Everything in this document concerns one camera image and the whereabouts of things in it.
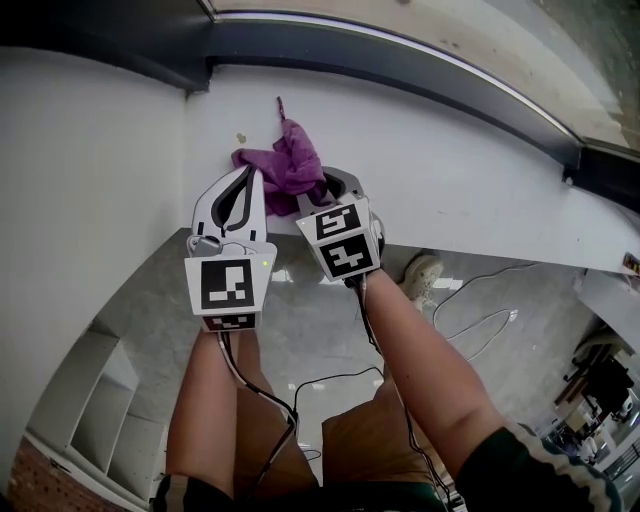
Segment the brown shorts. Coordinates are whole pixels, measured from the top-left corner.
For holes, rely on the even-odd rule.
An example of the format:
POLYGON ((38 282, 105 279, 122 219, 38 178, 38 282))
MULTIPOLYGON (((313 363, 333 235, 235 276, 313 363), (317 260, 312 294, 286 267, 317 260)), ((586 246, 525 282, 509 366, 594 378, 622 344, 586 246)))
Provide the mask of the brown shorts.
POLYGON ((392 389, 381 387, 373 399, 323 422, 322 483, 292 440, 286 443, 266 475, 258 477, 286 428, 287 422, 275 406, 248 390, 238 391, 236 500, 266 501, 368 482, 431 489, 424 460, 410 448, 404 409, 392 389))

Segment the white sneaker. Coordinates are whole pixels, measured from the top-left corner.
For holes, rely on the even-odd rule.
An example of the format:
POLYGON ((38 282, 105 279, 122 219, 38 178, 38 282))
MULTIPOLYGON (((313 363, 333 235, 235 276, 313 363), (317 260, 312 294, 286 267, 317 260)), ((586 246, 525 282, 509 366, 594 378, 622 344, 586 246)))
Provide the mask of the white sneaker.
POLYGON ((430 302, 430 291, 443 270, 443 262, 429 254, 416 256, 405 268, 400 288, 418 311, 430 302))

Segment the dark window frame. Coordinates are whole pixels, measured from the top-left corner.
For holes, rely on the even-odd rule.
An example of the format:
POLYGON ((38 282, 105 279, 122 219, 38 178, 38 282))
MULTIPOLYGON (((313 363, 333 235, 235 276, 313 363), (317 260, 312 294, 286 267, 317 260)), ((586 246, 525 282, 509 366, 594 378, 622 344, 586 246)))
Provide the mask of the dark window frame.
POLYGON ((640 213, 640 0, 0 0, 0 47, 189 93, 224 65, 366 80, 496 126, 640 213))

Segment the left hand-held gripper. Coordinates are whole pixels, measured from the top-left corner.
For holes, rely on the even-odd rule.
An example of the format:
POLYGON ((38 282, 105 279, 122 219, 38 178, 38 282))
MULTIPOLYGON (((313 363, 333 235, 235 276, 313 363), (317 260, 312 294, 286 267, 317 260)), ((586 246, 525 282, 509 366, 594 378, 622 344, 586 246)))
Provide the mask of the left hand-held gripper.
POLYGON ((218 179, 196 201, 192 228, 184 263, 193 314, 205 331, 256 329, 277 256, 274 244, 256 242, 266 240, 262 172, 249 165, 218 179))

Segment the purple cloth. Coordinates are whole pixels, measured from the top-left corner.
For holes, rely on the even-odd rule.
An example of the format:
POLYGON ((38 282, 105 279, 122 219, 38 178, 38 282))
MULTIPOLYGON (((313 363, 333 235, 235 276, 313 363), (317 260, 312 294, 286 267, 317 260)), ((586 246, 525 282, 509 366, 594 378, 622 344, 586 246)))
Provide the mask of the purple cloth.
POLYGON ((252 165, 262 172, 267 215, 285 217, 299 211, 299 195, 306 195, 319 206, 328 187, 321 160, 306 131, 286 116, 280 96, 277 104, 282 136, 272 150, 238 149, 231 161, 235 168, 252 165))

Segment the person's left leg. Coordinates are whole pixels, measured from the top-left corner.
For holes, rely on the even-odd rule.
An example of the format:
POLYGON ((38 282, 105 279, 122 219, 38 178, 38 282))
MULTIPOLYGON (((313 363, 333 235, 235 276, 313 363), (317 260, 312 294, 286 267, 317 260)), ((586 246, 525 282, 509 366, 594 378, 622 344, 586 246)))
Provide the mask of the person's left leg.
POLYGON ((232 354, 243 378, 262 391, 273 393, 261 368, 260 348, 254 330, 240 331, 238 339, 232 342, 232 354))

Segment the white shelf unit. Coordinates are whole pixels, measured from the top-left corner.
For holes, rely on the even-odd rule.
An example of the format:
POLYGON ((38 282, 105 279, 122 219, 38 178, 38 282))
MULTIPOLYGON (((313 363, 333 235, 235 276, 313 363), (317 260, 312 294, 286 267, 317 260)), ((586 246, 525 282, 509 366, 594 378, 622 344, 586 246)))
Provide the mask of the white shelf unit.
POLYGON ((86 332, 44 390, 26 437, 113 504, 143 512, 164 474, 166 426, 134 415, 139 378, 117 338, 86 332))

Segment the white metal rack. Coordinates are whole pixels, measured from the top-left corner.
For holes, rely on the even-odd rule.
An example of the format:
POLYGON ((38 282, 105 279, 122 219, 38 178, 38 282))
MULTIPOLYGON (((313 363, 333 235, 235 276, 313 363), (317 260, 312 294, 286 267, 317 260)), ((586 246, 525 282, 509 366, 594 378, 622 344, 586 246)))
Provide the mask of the white metal rack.
POLYGON ((546 438, 629 482, 640 471, 640 355, 610 328, 575 349, 546 438))

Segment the person's right forearm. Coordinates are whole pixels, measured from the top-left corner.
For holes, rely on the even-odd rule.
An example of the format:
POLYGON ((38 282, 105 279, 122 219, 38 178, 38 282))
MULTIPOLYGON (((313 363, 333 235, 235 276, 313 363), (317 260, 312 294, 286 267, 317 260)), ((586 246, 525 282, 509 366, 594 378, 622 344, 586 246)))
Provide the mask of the person's right forearm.
POLYGON ((404 403, 456 478, 505 418, 472 366, 382 270, 367 277, 365 308, 404 403))

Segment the person's left forearm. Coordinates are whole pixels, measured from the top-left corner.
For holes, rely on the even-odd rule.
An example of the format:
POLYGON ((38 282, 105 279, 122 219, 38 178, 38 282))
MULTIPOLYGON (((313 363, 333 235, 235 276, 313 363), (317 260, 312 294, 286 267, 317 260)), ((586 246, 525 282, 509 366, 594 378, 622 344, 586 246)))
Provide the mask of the person's left forearm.
POLYGON ((201 331, 171 418, 166 473, 234 494, 237 384, 218 337, 201 331))

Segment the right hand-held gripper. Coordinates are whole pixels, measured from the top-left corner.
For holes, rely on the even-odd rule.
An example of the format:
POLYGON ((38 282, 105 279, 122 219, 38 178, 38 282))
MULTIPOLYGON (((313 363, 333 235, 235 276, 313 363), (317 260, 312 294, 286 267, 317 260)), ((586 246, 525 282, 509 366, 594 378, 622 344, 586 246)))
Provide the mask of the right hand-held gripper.
POLYGON ((358 178, 335 167, 324 167, 323 173, 328 193, 322 199, 296 197, 301 234, 329 281, 378 269, 384 227, 358 178))

